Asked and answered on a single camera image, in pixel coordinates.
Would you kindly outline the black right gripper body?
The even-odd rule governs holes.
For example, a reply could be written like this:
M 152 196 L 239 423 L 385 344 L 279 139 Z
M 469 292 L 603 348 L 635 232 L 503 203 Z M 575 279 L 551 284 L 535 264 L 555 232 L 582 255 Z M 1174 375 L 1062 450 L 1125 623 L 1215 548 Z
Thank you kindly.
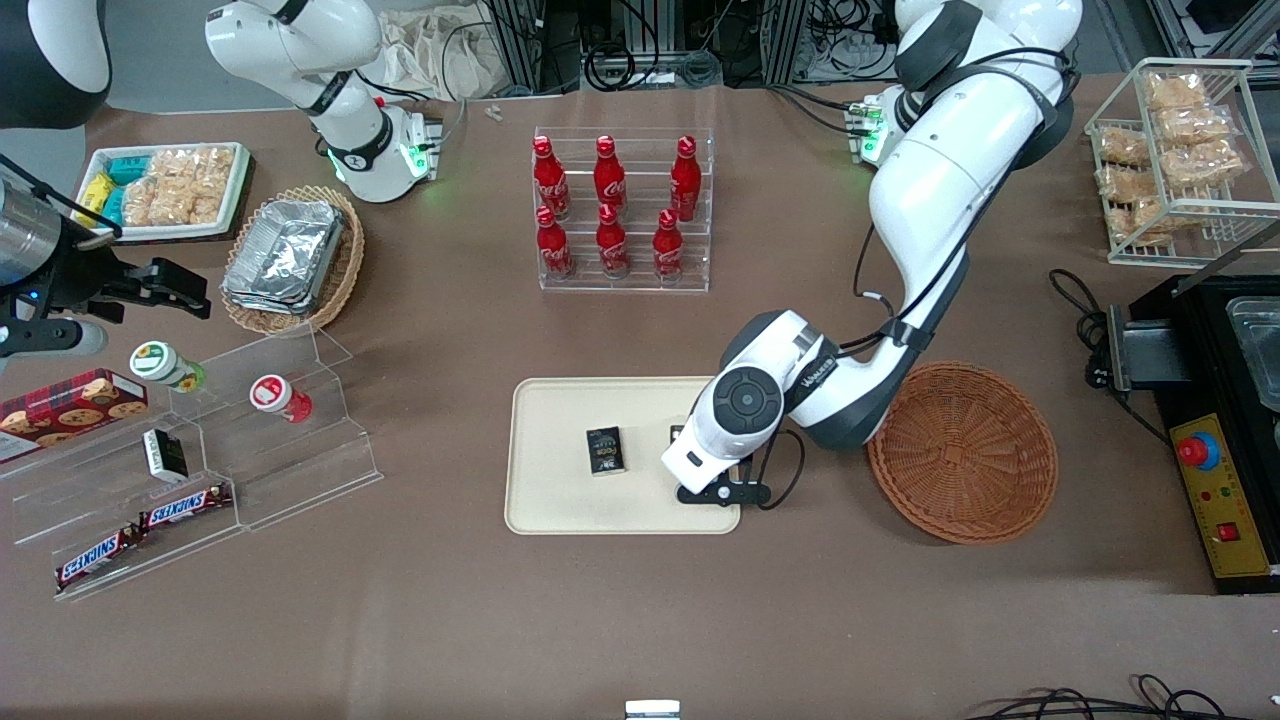
M 52 255 L 50 313 L 79 314 L 119 325 L 125 318 L 124 301 L 136 290 L 134 270 L 111 247 L 81 250 L 74 241 L 60 240 Z

